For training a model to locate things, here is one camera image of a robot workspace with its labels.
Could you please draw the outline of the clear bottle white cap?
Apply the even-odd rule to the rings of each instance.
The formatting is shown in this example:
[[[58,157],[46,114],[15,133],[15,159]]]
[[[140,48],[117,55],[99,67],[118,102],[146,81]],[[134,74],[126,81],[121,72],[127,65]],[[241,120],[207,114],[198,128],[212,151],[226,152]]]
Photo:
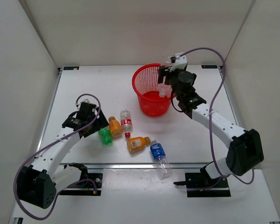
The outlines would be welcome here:
[[[165,83],[158,84],[159,96],[164,98],[170,86],[166,85]]]

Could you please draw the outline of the green plastic soda bottle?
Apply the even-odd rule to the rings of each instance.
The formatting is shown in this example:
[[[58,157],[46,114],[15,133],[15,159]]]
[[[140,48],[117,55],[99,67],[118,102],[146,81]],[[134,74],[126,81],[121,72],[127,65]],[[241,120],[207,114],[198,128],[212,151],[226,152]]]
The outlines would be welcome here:
[[[113,138],[112,138],[112,136],[110,134],[110,130],[109,130],[108,127],[100,129],[98,131],[98,134],[99,134],[99,138],[101,140],[101,143],[103,145],[110,145],[110,144],[112,144]]]

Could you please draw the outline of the orange juice bottle upright-lying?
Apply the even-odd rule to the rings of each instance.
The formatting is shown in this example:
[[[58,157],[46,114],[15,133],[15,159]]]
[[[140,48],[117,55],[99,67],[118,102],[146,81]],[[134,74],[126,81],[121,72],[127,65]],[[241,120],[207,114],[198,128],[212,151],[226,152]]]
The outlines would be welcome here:
[[[121,124],[115,119],[115,117],[109,117],[109,130],[113,138],[118,138],[122,135]]]

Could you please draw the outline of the clear bottle blue label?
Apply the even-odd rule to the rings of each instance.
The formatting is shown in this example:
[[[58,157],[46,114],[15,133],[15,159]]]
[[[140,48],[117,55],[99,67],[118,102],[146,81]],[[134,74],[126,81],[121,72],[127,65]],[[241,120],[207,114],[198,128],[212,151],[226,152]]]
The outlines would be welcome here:
[[[150,151],[157,168],[159,179],[163,180],[170,177],[172,175],[172,168],[161,143],[156,139],[152,139],[150,143]]]

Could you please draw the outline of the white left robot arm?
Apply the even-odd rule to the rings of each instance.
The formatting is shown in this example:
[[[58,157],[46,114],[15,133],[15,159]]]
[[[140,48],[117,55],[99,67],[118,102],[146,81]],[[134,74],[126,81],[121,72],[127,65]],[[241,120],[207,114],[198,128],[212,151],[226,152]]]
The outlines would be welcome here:
[[[71,113],[62,123],[56,136],[58,142],[29,166],[20,169],[15,184],[18,199],[46,209],[57,193],[69,185],[85,186],[89,180],[85,165],[72,162],[65,165],[62,171],[57,171],[57,168],[75,144],[107,125],[108,121],[98,106],[82,102],[79,110]]]

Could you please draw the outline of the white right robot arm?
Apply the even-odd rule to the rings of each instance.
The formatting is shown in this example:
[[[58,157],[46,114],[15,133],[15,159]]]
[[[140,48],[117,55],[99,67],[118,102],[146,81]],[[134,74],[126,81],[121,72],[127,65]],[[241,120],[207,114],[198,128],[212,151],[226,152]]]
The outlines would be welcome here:
[[[242,176],[264,160],[260,134],[233,124],[212,110],[206,100],[194,88],[196,74],[185,69],[171,71],[169,67],[158,69],[158,83],[170,85],[180,112],[206,127],[210,136],[217,136],[228,148],[227,156],[213,161],[201,169],[200,181],[212,186],[219,177]]]

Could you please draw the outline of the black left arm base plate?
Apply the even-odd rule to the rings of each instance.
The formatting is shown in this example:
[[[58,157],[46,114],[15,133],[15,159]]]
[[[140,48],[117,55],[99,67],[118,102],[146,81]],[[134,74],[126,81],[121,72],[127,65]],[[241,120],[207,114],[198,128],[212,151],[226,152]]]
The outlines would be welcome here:
[[[88,170],[88,179],[78,184],[70,185],[60,192],[61,196],[101,196],[103,184],[103,170]]]

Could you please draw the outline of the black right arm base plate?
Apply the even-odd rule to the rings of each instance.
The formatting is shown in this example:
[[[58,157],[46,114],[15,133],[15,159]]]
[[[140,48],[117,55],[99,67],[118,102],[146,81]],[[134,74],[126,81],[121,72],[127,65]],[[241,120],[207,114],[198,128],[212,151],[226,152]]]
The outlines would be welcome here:
[[[231,197],[226,178],[208,180],[201,173],[185,173],[184,181],[173,182],[175,186],[185,186],[187,197]]]

